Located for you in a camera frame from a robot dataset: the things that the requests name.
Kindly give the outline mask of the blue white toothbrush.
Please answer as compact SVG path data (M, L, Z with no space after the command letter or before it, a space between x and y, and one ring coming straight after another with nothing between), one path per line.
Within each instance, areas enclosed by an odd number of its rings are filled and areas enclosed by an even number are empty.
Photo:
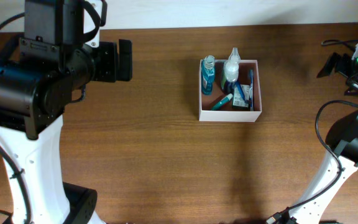
M248 72L248 77L250 80L250 87L249 87L249 101L250 101L250 110L254 110L254 98L253 98L253 86L254 86L254 70L250 69Z

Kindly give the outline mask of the teal mouthwash bottle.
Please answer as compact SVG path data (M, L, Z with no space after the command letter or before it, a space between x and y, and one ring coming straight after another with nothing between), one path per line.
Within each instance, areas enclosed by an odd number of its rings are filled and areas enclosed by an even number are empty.
M212 94L215 73L215 57L209 55L201 63L201 91L204 95Z

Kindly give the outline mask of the green white soap box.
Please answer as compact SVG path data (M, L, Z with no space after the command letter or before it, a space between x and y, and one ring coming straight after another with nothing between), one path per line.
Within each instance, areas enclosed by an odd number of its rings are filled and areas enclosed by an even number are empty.
M250 100L250 86L249 85L241 85L242 91L244 93L244 98L249 101ZM233 99L232 99L232 107L234 109L239 110L250 110L250 104L246 103L239 91L238 87L235 87Z

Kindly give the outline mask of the clear foam pump bottle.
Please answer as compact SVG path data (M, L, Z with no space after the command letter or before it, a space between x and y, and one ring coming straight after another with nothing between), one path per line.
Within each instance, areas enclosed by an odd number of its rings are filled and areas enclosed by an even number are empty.
M234 85L238 80L240 59L238 48L234 47L229 58L223 65L221 89L227 95L233 91Z

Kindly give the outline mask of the teal toothpaste tube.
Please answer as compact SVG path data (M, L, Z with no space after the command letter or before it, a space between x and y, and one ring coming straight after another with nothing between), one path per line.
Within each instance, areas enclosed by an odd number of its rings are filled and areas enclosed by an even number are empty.
M233 98L233 94L230 93L226 95L223 99L221 99L218 103L216 103L212 108L211 111L220 110L224 105L228 104Z

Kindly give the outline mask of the blue disposable razor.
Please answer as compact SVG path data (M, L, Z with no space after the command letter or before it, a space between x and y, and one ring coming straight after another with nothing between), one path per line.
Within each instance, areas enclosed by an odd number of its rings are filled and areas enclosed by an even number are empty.
M249 85L243 85L239 82L236 82L236 94L238 95L238 100L236 106L248 107L249 106Z

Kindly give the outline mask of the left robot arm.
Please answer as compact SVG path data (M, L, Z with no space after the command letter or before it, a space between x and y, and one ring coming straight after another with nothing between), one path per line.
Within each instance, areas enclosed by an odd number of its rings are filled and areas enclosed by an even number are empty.
M74 91L132 79L132 42L102 42L106 1L27 0L24 31L0 52L0 155L14 209L6 223L100 223L97 191L64 182L60 136Z

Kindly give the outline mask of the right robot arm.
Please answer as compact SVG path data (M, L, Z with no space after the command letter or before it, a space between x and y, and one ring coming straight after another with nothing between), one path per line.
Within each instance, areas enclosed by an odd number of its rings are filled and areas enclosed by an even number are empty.
M348 90L358 95L358 43L352 51L352 55L333 53L318 77L340 73L347 78ZM341 103L356 110L337 120L326 137L319 139L326 153L317 174L294 205L275 213L267 223L319 223L341 186L358 170L358 105Z

